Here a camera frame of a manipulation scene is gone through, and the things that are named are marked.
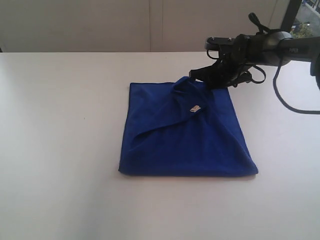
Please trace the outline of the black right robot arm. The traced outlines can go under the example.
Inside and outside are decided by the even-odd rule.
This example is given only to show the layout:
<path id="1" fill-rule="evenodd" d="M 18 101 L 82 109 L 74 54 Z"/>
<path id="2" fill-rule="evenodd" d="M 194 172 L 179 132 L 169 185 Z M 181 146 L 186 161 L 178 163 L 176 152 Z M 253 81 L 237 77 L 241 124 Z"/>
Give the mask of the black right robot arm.
<path id="1" fill-rule="evenodd" d="M 317 83 L 320 81 L 319 37 L 292 38 L 285 31 L 240 34 L 235 38 L 209 37 L 205 49 L 218 52 L 218 58 L 212 65 L 191 70 L 189 76 L 210 89 L 253 82 L 250 68 L 282 67 L 290 61 L 309 62 L 310 75 Z"/>

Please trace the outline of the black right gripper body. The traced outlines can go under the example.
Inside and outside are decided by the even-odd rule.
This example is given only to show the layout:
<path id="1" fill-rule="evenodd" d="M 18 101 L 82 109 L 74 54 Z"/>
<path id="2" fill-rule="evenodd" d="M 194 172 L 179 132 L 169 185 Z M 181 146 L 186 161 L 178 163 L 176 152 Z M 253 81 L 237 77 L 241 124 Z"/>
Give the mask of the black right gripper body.
<path id="1" fill-rule="evenodd" d="M 217 51 L 215 59 L 215 74 L 212 81 L 206 81 L 210 89 L 237 87 L 241 83 L 250 83 L 252 74 L 249 69 L 247 53 L 251 41 L 250 35 L 240 34 L 234 38 L 232 49 Z"/>

